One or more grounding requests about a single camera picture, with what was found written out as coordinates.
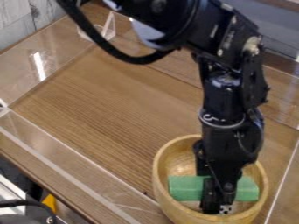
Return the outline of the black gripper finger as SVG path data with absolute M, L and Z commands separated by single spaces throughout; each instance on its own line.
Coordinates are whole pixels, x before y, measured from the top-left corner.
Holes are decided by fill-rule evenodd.
M 195 171 L 198 176 L 210 176 L 211 170 L 206 162 L 205 150 L 202 143 L 195 143 L 193 146 L 194 156 L 195 156 Z
M 218 186 L 213 178 L 203 180 L 201 209 L 206 214 L 219 214 L 223 206 L 231 206 L 237 198 L 238 185 L 227 182 Z

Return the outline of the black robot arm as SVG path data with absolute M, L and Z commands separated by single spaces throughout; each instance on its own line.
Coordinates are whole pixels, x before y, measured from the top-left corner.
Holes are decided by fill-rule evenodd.
M 221 0 L 105 0 L 134 20 L 145 44 L 187 49 L 201 68 L 202 139 L 193 146 L 203 176 L 201 209 L 218 214 L 234 203 L 243 168 L 258 160 L 265 142 L 259 106 L 270 87 L 263 75 L 258 26 Z

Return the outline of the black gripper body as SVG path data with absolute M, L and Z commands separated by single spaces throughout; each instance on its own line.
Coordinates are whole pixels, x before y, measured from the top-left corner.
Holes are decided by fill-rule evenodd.
M 237 184 L 242 169 L 258 160 L 265 142 L 265 118 L 259 110 L 250 110 L 238 122 L 227 122 L 203 111 L 202 143 L 210 175 L 218 186 Z

